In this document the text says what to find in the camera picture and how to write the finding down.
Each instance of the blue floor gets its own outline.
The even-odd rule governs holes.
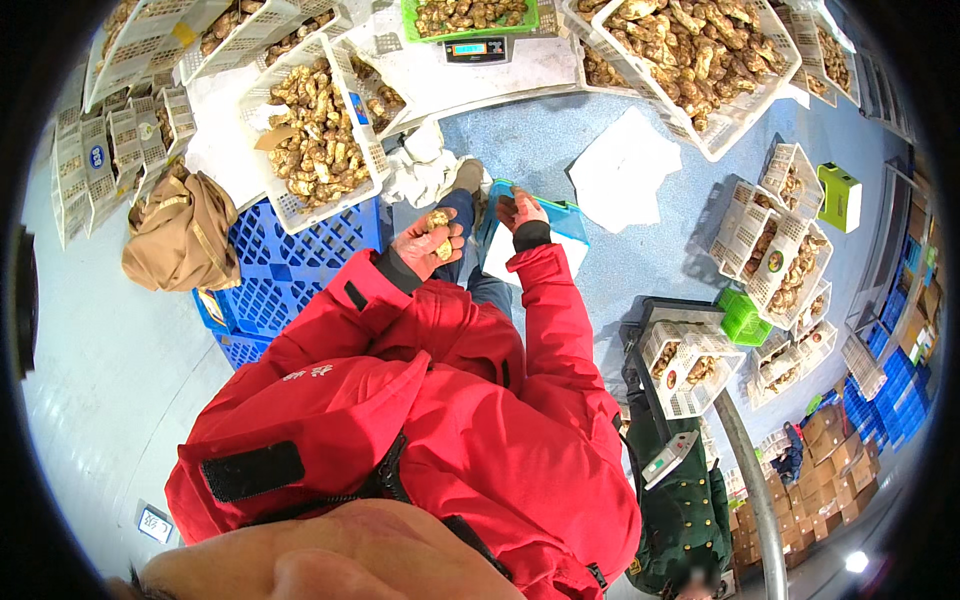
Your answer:
[[[516,181],[549,200],[574,200],[566,173],[577,156],[628,107],[637,105],[668,139],[672,136],[643,103],[610,94],[574,93],[536,101],[492,107],[441,121],[446,148],[456,155],[480,158],[491,175]],[[661,223],[630,226],[612,234],[587,221],[590,252],[576,278],[594,331],[594,359],[616,396],[622,392],[620,368],[621,321],[638,317],[638,298],[661,296],[715,300],[730,280],[718,274],[706,250],[729,204],[722,190],[729,177],[757,182],[777,141],[800,142],[810,161],[833,161],[863,183],[860,228],[843,234],[824,226],[835,247],[826,277],[833,281],[828,319],[842,329],[879,219],[884,160],[904,155],[906,146],[879,125],[861,117],[851,103],[830,108],[811,100],[811,110],[793,100],[776,101],[767,113],[718,162],[707,162],[691,145],[681,144],[684,168],[667,176],[658,192]],[[405,209],[399,207],[398,213]],[[515,296],[514,317],[524,330],[523,309]],[[731,393],[755,442],[799,420],[810,399],[843,376],[846,366],[840,347],[813,376],[774,402],[752,412],[746,397],[731,385]],[[732,454],[715,413],[709,413],[724,468]]]

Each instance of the metal pole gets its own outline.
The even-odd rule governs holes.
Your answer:
[[[740,413],[733,405],[727,390],[713,402],[723,428],[727,431],[733,456],[740,465],[743,483],[750,495],[750,505],[756,517],[756,534],[760,538],[760,557],[763,559],[763,581],[767,587],[767,600],[787,600],[786,564],[780,545],[780,526],[774,513],[774,501],[763,479],[763,471],[756,460],[754,445],[743,426]]]

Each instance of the round sticker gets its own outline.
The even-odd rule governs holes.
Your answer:
[[[783,252],[779,250],[773,251],[770,254],[770,259],[767,261],[767,269],[770,269],[770,273],[776,273],[783,268]]]
[[[99,169],[104,166],[104,148],[103,146],[94,146],[90,149],[90,166]]]
[[[140,141],[144,142],[153,137],[156,131],[156,127],[150,123],[141,123],[137,125],[136,128],[139,130]]]

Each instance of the green jacket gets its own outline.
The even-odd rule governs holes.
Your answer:
[[[649,411],[634,417],[627,441],[639,468],[644,468],[663,445]],[[671,434],[700,428],[697,419],[668,423]],[[719,468],[707,472],[700,437],[673,472],[650,491],[638,489],[637,495],[643,522],[640,547],[627,569],[635,588],[659,594],[668,579],[679,577],[691,564],[715,562],[721,573],[727,568],[732,554],[727,490]]]

